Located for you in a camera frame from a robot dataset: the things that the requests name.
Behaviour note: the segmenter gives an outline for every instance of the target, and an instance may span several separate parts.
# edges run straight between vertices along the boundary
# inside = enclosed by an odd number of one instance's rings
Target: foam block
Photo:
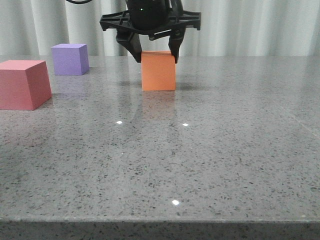
[[[0,110],[35,110],[51,97],[45,61],[0,63]]]
[[[176,90],[175,57],[170,51],[143,51],[141,75],[143,91]]]
[[[89,71],[86,44],[62,43],[51,47],[55,75],[83,75]]]

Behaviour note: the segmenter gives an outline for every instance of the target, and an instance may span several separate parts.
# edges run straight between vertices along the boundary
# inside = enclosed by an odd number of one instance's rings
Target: curtain fold
[[[188,28],[181,56],[320,55],[320,0],[182,0],[202,12],[201,31]],[[0,55],[50,55],[60,43],[86,43],[92,56],[126,56],[117,31],[103,32],[103,14],[126,9],[125,0],[0,0]],[[143,50],[169,50],[169,38]]]

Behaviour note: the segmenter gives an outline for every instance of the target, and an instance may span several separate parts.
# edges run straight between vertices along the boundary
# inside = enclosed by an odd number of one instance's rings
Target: gray countertop
[[[159,92],[131,57],[8,59],[53,97],[0,111],[0,221],[320,222],[320,57],[181,57]]]

